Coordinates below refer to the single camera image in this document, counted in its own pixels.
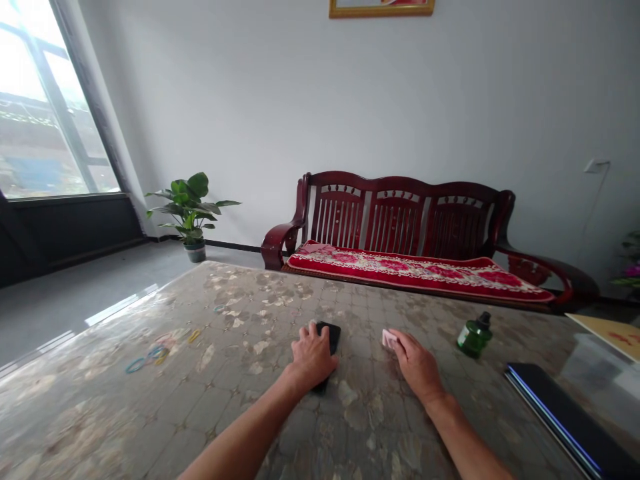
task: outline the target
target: hand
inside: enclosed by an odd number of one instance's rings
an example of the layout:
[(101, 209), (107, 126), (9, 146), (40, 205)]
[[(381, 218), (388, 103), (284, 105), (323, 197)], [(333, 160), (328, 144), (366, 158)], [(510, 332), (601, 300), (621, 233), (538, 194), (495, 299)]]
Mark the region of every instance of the hand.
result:
[(446, 397), (434, 356), (412, 335), (394, 329), (389, 331), (398, 337), (391, 346), (398, 356), (402, 375), (425, 408), (428, 403)]
[(300, 340), (291, 343), (293, 362), (287, 366), (292, 382), (305, 394), (325, 380), (338, 366), (338, 357), (329, 350), (329, 327), (318, 330), (314, 322), (300, 329)]

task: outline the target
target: wooden bench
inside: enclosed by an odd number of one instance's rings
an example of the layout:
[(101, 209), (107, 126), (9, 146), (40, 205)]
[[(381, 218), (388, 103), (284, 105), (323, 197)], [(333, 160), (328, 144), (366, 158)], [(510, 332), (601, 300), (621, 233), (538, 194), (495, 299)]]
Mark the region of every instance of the wooden bench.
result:
[(288, 269), (283, 247), (293, 253), (300, 230), (302, 243), (311, 239), (335, 247), (436, 259), (492, 258), (502, 252), (509, 256), (511, 272), (525, 281), (540, 285), (551, 272), (560, 278), (564, 291), (546, 309), (575, 311), (592, 303), (599, 289), (584, 272), (509, 244), (514, 202), (512, 191), (478, 183), (429, 185), (408, 177), (368, 180), (343, 171), (307, 173), (298, 180), (293, 219), (267, 233), (261, 252), (265, 268)]

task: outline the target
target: window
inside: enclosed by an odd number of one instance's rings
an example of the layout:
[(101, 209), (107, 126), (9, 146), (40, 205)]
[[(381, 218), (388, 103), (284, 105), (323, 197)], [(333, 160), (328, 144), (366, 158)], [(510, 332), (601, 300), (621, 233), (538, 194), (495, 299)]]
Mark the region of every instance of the window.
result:
[(0, 190), (119, 192), (48, 0), (0, 0)]

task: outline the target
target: smartphone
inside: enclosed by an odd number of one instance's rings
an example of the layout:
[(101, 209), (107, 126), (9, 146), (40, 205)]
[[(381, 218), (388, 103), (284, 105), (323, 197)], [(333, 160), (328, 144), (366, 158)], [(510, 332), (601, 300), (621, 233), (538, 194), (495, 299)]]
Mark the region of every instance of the smartphone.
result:
[[(324, 327), (329, 327), (329, 352), (332, 355), (334, 355), (336, 350), (338, 350), (338, 340), (340, 339), (340, 332), (342, 331), (342, 329), (337, 325), (332, 325), (326, 322), (320, 322), (316, 324), (318, 335), (322, 335), (322, 328)], [(329, 377), (327, 377), (324, 381), (316, 385), (311, 391), (322, 395), (327, 390), (328, 384), (329, 384)]]

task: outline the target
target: baseboard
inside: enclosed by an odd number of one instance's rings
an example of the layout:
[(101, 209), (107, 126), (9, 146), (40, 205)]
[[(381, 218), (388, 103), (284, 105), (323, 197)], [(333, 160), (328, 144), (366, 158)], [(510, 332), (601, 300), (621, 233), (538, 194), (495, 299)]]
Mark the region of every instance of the baseboard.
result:
[[(165, 240), (180, 240), (178, 235), (164, 235), (162, 237), (147, 237), (150, 242), (160, 243)], [(242, 251), (250, 251), (254, 253), (260, 253), (260, 247), (254, 247), (252, 245), (242, 245), (240, 243), (228, 243), (221, 242), (218, 240), (205, 240), (205, 244), (210, 247), (221, 247), (221, 248), (229, 248), (233, 250), (242, 250)], [(282, 252), (284, 257), (290, 256), (290, 253)]]
[(147, 240), (152, 243), (161, 243), (167, 240), (172, 240), (171, 237), (174, 237), (174, 236), (176, 235), (163, 235), (162, 237), (147, 237)]
[(220, 242), (218, 240), (205, 240), (207, 245), (211, 247), (230, 248), (233, 250), (250, 251), (254, 253), (260, 253), (260, 247), (253, 247), (251, 245), (241, 245), (239, 243)]
[[(556, 290), (556, 289), (545, 289), (545, 290), (551, 292), (556, 297), (559, 297), (560, 295), (562, 295), (562, 292), (563, 292), (562, 290)], [(606, 305), (616, 305), (617, 307), (640, 309), (640, 302), (634, 302), (634, 301), (625, 300), (625, 299), (614, 299), (610, 297), (598, 297), (598, 300), (596, 300), (594, 303), (604, 303)]]
[(92, 250), (87, 253), (82, 253), (80, 255), (75, 255), (73, 257), (68, 257), (63, 260), (58, 260), (56, 262), (52, 262), (50, 264), (52, 271), (63, 270), (69, 267), (74, 267), (81, 263), (86, 263), (91, 260), (96, 260), (98, 258), (106, 257), (107, 255), (111, 255), (112, 253), (118, 253), (123, 250), (128, 250), (133, 247), (137, 247), (138, 245), (142, 245), (145, 243), (144, 238), (129, 240), (126, 242), (118, 243), (116, 245), (111, 245), (109, 247)]

